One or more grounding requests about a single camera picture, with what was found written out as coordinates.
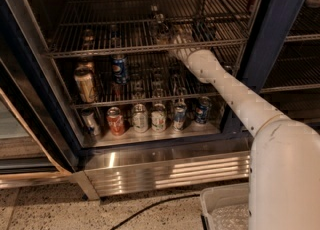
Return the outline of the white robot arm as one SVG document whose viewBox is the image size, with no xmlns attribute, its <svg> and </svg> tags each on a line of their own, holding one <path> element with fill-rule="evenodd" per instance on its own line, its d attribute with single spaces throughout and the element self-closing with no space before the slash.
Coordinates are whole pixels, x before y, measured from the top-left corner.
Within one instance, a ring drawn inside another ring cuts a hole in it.
<svg viewBox="0 0 320 230">
<path fill-rule="evenodd" d="M 253 136 L 249 230 L 320 230 L 320 135 L 230 75 L 192 35 L 173 32 L 171 53 L 210 83 Z"/>
</svg>

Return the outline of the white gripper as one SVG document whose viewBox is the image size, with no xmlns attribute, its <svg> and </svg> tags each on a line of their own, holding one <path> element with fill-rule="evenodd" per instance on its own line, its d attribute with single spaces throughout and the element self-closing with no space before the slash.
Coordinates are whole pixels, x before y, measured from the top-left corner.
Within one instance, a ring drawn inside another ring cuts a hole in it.
<svg viewBox="0 0 320 230">
<path fill-rule="evenodd" d="M 169 54 L 183 63 L 188 62 L 188 57 L 197 51 L 196 47 L 178 47 L 181 44 L 193 42 L 192 30 L 188 24 L 176 24 L 173 26 L 174 47 L 169 50 Z"/>
</svg>

